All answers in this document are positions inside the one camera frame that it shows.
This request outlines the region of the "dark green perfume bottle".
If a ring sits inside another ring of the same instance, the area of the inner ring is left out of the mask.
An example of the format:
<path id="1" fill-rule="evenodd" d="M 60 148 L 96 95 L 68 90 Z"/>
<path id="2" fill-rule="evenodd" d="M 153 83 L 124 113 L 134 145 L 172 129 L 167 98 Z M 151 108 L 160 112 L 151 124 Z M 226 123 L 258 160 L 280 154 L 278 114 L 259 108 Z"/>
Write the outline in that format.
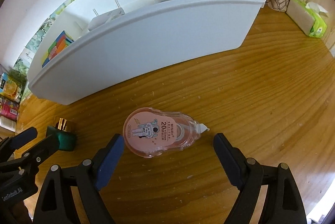
<path id="1" fill-rule="evenodd" d="M 58 118 L 55 125 L 49 125 L 46 129 L 46 136 L 54 135 L 58 138 L 61 151 L 74 151 L 77 143 L 77 136 L 74 133 L 74 124 L 64 118 Z"/>

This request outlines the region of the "pink correction tape dispenser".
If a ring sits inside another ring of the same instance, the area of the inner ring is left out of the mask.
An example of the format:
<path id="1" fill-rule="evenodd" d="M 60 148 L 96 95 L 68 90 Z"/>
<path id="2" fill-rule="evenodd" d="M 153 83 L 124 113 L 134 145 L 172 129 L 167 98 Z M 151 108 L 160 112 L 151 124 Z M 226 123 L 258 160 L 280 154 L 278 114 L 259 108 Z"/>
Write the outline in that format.
<path id="1" fill-rule="evenodd" d="M 131 152 L 153 158 L 168 150 L 191 146 L 209 128 L 181 112 L 163 112 L 143 107 L 124 122 L 123 138 Z"/>

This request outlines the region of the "colourful rubiks cube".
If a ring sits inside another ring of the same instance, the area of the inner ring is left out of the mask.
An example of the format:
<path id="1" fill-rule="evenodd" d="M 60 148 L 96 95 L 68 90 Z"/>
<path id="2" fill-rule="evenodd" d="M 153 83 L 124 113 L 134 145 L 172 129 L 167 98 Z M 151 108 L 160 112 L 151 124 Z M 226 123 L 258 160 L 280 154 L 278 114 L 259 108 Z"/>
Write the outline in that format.
<path id="1" fill-rule="evenodd" d="M 73 42 L 74 40 L 72 37 L 63 30 L 44 53 L 41 58 L 41 66 L 45 67 L 55 56 L 70 46 Z"/>

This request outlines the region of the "white square charger block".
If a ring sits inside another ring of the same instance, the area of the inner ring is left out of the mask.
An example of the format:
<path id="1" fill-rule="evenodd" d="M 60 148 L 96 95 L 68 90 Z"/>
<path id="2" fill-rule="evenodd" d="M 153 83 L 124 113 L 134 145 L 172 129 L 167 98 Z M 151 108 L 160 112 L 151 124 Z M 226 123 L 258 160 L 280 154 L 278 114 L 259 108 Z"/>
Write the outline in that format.
<path id="1" fill-rule="evenodd" d="M 98 15 L 90 21 L 88 25 L 88 31 L 93 31 L 97 27 L 100 27 L 101 25 L 104 25 L 105 23 L 108 23 L 122 15 L 125 15 L 123 8 L 117 8 L 109 12 L 103 13 L 102 15 Z"/>

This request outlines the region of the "small white bottle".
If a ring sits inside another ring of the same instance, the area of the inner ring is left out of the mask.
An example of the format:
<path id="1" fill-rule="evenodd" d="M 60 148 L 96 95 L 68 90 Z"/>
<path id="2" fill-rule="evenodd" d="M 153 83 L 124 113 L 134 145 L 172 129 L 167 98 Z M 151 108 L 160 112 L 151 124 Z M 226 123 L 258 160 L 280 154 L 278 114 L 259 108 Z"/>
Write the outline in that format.
<path id="1" fill-rule="evenodd" d="M 0 117 L 0 125 L 2 128 L 11 131 L 11 132 L 15 132 L 16 130 L 16 122 L 13 120 L 10 120 L 4 116 Z"/>

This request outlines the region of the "pink cylindrical can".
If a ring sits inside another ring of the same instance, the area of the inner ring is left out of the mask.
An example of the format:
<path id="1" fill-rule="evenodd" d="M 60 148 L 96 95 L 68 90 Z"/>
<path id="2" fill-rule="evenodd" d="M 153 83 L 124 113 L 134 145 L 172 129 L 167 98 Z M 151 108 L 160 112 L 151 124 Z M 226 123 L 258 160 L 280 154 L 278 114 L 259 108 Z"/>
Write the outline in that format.
<path id="1" fill-rule="evenodd" d="M 8 118 L 10 120 L 16 121 L 18 118 L 19 105 L 15 102 L 12 102 L 4 97 L 0 98 L 1 105 L 1 116 Z"/>

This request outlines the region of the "white plastic storage bin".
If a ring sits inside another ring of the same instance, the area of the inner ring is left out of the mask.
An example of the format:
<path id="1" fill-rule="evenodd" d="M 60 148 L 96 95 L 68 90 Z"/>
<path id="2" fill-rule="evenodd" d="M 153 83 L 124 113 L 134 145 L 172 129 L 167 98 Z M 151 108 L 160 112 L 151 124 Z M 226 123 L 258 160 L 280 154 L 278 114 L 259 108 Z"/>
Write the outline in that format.
<path id="1" fill-rule="evenodd" d="M 243 43 L 266 0 L 75 0 L 56 18 L 27 78 L 38 98 L 69 105 L 173 64 L 233 50 Z M 125 15 L 88 31 L 90 21 Z M 45 67 L 41 58 L 65 30 L 74 42 Z"/>

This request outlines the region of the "green tissue pack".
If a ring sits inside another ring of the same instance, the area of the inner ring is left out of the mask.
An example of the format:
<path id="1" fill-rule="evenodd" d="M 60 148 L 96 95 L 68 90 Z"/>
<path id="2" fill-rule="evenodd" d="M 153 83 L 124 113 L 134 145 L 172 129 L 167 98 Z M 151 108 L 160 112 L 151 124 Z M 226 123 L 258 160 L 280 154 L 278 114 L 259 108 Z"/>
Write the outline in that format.
<path id="1" fill-rule="evenodd" d="M 328 16 L 328 11 L 315 2 L 290 0 L 286 14 L 311 38 L 323 37 L 328 27 L 321 16 Z"/>

